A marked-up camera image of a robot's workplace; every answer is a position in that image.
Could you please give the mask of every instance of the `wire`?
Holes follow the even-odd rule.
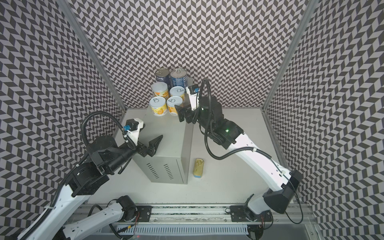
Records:
[[[204,132],[201,131],[201,125],[199,124],[199,129],[200,129],[200,132],[204,135]]]
[[[112,114],[110,113],[107,113],[107,112],[104,112],[104,111],[96,111],[96,112],[92,112],[90,113],[88,116],[86,116],[84,118],[84,120],[81,122],[80,124],[80,132],[81,132],[81,137],[83,139],[83,142],[85,144],[85,146],[89,145],[89,141],[88,141],[88,138],[87,138],[87,123],[88,121],[96,116],[96,115],[103,115],[103,116],[107,116],[109,117],[110,119],[112,119],[112,121],[118,126],[118,128],[120,129],[120,131],[122,132],[123,136],[125,135],[125,131],[120,123],[120,121],[115,118]],[[126,142],[127,146],[132,149],[132,150],[135,150],[136,149],[136,144],[133,142],[133,140],[127,136],[127,137],[124,137],[124,140],[127,140],[128,142]]]
[[[109,201],[106,207],[108,207],[108,205],[109,205],[112,201],[117,201],[117,199],[112,199],[111,201]]]
[[[300,200],[299,200],[299,197],[297,196],[297,193],[295,192],[295,197],[296,197],[296,201],[299,203],[299,206],[300,206],[300,210],[301,210],[301,220],[300,222],[294,222],[292,221],[292,219],[288,216],[288,213],[285,211],[285,214],[287,215],[287,217],[289,218],[289,220],[291,220],[292,223],[294,224],[300,224],[303,219],[304,219],[304,215],[303,215],[303,210],[301,209],[301,204],[300,204]]]
[[[263,152],[263,151],[260,150],[260,149],[258,149],[256,152],[258,152],[258,153],[264,155],[266,158],[268,158],[268,159],[274,164],[274,166],[276,167],[276,169],[279,170],[280,174],[281,174],[282,176],[284,176],[284,177],[288,180],[288,182],[291,184],[291,186],[292,186],[292,190],[293,190],[294,193],[295,193],[296,201],[299,203],[299,206],[300,206],[301,220],[300,220],[300,222],[294,222],[294,221],[292,221],[292,219],[288,216],[288,213],[287,213],[286,211],[285,211],[285,214],[287,215],[287,217],[289,218],[289,220],[291,220],[292,223],[294,223],[294,224],[300,224],[300,223],[303,221],[303,219],[304,219],[304,214],[303,214],[303,209],[301,208],[301,204],[300,204],[299,196],[297,195],[297,191],[295,190],[295,187],[293,186],[292,182],[291,182],[291,181],[290,181],[290,180],[283,174],[283,172],[282,172],[282,171],[280,170],[280,168],[276,165],[275,161],[272,160],[272,157],[271,157],[269,154]]]
[[[267,228],[265,228],[265,222],[264,222],[264,230],[267,230],[267,229],[269,229],[270,227],[272,227],[272,225],[273,225],[273,215],[272,215],[272,212],[271,212],[271,210],[269,210],[269,213],[271,214],[271,217],[272,217],[272,222],[271,222],[271,225],[269,225]]]
[[[210,86],[210,84],[209,84],[207,79],[203,79],[201,88],[203,88],[204,83],[207,84],[207,93],[208,93],[208,118],[207,118],[207,126],[205,127],[205,133],[204,133],[204,144],[205,144],[205,148],[207,149],[209,155],[212,158],[216,159],[216,160],[223,160],[224,158],[227,158],[227,157],[231,156],[232,154],[235,154],[235,153],[238,153],[238,152],[241,152],[241,151],[253,151],[254,150],[253,147],[240,147],[240,148],[234,149],[234,150],[224,154],[221,157],[216,156],[216,155],[214,155],[211,152],[211,150],[209,149],[209,146],[208,146],[208,130],[210,128],[209,124],[210,124],[210,121],[211,121],[211,118],[212,118],[212,111],[211,111],[211,109],[212,109],[211,86]]]
[[[100,211],[103,210],[99,205],[95,204],[95,205],[93,205],[93,206],[91,207],[91,209],[89,210],[89,213],[88,213],[88,216],[87,216],[87,217],[89,217],[89,216],[92,215],[92,212],[93,212],[93,210],[94,210],[95,207],[97,207]]]
[[[135,232],[136,232],[137,220],[139,219],[139,216],[140,216],[140,212],[138,213],[136,221],[135,221],[135,228],[133,229],[133,235],[135,235]]]
[[[89,156],[88,153],[86,153],[83,158],[75,165],[74,168],[72,168],[63,178],[63,180],[60,182],[60,184],[57,187],[57,190],[55,191],[55,194],[52,197],[50,208],[48,208],[43,215],[37,220],[36,223],[20,238],[20,240],[27,239],[39,226],[40,224],[48,217],[48,215],[52,212],[52,209],[55,207],[57,199],[59,198],[61,189],[64,187],[65,182],[67,181],[68,177],[73,173],[73,171],[77,168],[77,165],[82,164],[87,157]]]
[[[94,210],[95,207],[97,207],[100,211],[103,210],[99,205],[95,204],[95,205],[93,205],[93,206],[91,207],[91,209],[89,210],[88,217],[92,215],[92,212],[93,212],[93,210]],[[111,228],[111,230],[112,230],[112,232],[115,234],[115,236],[118,237],[119,239],[121,239],[121,240],[128,240],[128,239],[129,239],[129,238],[124,238],[124,237],[120,236],[120,235],[118,234],[118,232],[116,231],[116,229],[113,227],[112,224],[109,224],[109,227]]]

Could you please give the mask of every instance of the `black motor housing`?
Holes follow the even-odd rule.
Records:
[[[111,175],[136,153],[125,143],[117,147],[112,136],[98,136],[87,146],[87,150],[100,171]]]

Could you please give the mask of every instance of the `mounting plate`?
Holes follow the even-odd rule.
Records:
[[[270,215],[269,211],[262,212],[257,216],[255,221],[250,221],[245,216],[243,206],[232,205],[232,206],[229,206],[229,209],[231,210],[230,214],[231,214],[232,222],[250,222],[250,223],[254,222],[255,224],[259,224],[260,222],[263,221],[262,216],[264,218],[264,214],[265,214],[265,219],[264,219],[265,222],[272,221],[272,216]]]
[[[137,222],[149,222],[151,217],[152,206],[136,206],[137,210],[140,212],[139,219]]]

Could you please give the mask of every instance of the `fruit can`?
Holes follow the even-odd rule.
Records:
[[[169,94],[171,97],[179,96],[183,99],[183,101],[185,100],[185,93],[184,93],[183,87],[180,87],[180,86],[173,87],[169,90]]]
[[[168,90],[172,88],[169,76],[169,70],[167,68],[159,68],[155,72],[156,82],[165,82],[168,86]]]
[[[164,116],[168,109],[166,99],[163,97],[154,97],[149,101],[149,105],[152,108],[152,112],[156,117]]]
[[[197,158],[195,160],[195,167],[193,168],[193,176],[201,178],[203,176],[204,160]]]
[[[173,96],[173,97],[168,98],[167,106],[169,109],[169,113],[173,116],[177,116],[177,111],[176,111],[175,105],[179,105],[182,107],[182,104],[183,104],[183,99],[179,96]]]
[[[169,98],[168,86],[164,82],[157,82],[152,84],[153,93],[156,96],[163,97],[166,100]]]
[[[173,69],[170,72],[170,79],[172,80],[172,86],[180,86],[183,88],[188,87],[187,83],[187,71],[182,68]]]

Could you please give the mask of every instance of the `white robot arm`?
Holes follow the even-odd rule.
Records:
[[[207,95],[202,96],[204,85]],[[245,204],[245,214],[253,220],[267,210],[283,214],[295,195],[303,179],[298,171],[290,171],[271,159],[271,156],[259,149],[237,124],[224,118],[222,106],[211,95],[210,84],[204,79],[200,88],[194,84],[186,89],[190,105],[175,106],[179,121],[200,124],[205,129],[204,143],[208,153],[217,160],[232,154],[242,158],[268,184],[269,190],[260,196],[250,196]],[[222,145],[229,152],[221,157],[215,156],[209,149],[207,138]]]
[[[109,174],[113,175],[119,168],[121,169],[118,174],[122,173],[136,153],[142,156],[153,156],[163,137],[161,135],[150,141],[149,147],[143,145],[138,138],[145,125],[142,120],[135,118],[127,120],[124,128],[120,123],[118,124],[125,139],[123,145],[118,147],[111,136],[99,136],[89,143],[86,139],[85,126],[86,122],[95,115],[108,116],[119,123],[116,118],[106,112],[94,112],[89,115],[90,117],[85,118],[81,128],[87,148],[86,156],[65,176],[50,206],[16,239],[81,240],[110,223],[121,219],[131,221],[134,218],[137,210],[135,203],[128,196],[122,196],[106,209],[79,222],[63,226],[75,210],[109,180]]]
[[[207,84],[208,97],[201,96],[204,83]],[[175,106],[179,120],[186,120],[187,123],[193,124],[198,122],[205,129],[204,141],[209,154],[218,160],[232,154],[238,155],[269,186],[269,190],[264,194],[251,195],[248,198],[244,207],[246,217],[254,221],[260,214],[270,209],[283,214],[303,178],[302,174],[296,170],[290,171],[272,160],[271,156],[250,140],[243,129],[234,122],[224,119],[220,103],[210,95],[207,80],[203,80],[200,89],[197,84],[188,87],[187,94],[191,104]],[[100,136],[91,144],[87,144],[85,125],[82,124],[82,137],[87,146],[88,161],[71,171],[65,178],[65,184],[59,191],[60,194],[54,206],[46,209],[17,239],[51,240],[53,237],[55,239],[69,237],[71,240],[81,240],[101,227],[120,219],[132,220],[136,206],[128,196],[123,196],[110,207],[82,221],[63,226],[73,212],[109,180],[108,174],[114,174],[120,167],[119,173],[125,169],[133,154],[139,153],[142,156],[155,154],[162,135],[150,141],[149,147],[146,147],[138,141],[139,132],[144,126],[139,119],[127,120],[124,128],[120,125],[119,128],[123,131],[126,142],[117,147],[111,136]],[[221,157],[213,155],[207,143],[208,137],[229,152]]]

